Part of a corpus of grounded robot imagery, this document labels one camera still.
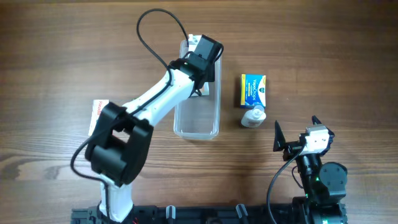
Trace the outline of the small white bottle clear cap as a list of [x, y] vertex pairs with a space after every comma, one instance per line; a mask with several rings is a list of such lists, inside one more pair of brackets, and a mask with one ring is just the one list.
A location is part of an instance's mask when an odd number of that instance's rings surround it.
[[245, 112], [241, 124], [247, 128], [256, 128], [263, 123], [266, 117], [264, 107], [256, 105], [253, 109]]

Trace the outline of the blue VapoDrops lozenge box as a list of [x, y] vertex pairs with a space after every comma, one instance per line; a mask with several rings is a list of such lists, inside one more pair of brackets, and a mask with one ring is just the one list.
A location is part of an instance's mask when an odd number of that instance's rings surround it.
[[266, 76], [258, 74], [241, 75], [240, 107], [266, 107]]

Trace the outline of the clear plastic container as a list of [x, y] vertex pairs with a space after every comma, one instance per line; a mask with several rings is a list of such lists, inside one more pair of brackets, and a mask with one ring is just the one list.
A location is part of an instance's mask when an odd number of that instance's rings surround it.
[[210, 140], [220, 128], [222, 59], [215, 63], [215, 80], [206, 83], [202, 96], [179, 103], [174, 112], [174, 133], [183, 139]]

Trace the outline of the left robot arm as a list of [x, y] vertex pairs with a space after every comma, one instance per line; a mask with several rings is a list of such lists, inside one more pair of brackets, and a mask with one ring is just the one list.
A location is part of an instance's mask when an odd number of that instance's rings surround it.
[[146, 163], [155, 126], [179, 103], [212, 82], [223, 44], [202, 35], [194, 50], [168, 63], [165, 75], [143, 95], [119, 106], [109, 102], [86, 142], [85, 159], [102, 183], [99, 210], [122, 223], [133, 209], [131, 184]]

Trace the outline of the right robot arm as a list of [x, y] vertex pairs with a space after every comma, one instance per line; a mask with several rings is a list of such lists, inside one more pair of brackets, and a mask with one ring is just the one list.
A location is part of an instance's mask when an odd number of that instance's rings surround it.
[[297, 141], [287, 142], [280, 124], [275, 122], [273, 151], [282, 151], [285, 164], [272, 178], [267, 190], [266, 205], [272, 223], [271, 191], [280, 173], [293, 161], [297, 164], [304, 197], [294, 197], [289, 206], [291, 223], [344, 224], [348, 222], [345, 204], [348, 170], [337, 162], [323, 163], [321, 157], [331, 148], [335, 134], [316, 117], [312, 125], [299, 134]]

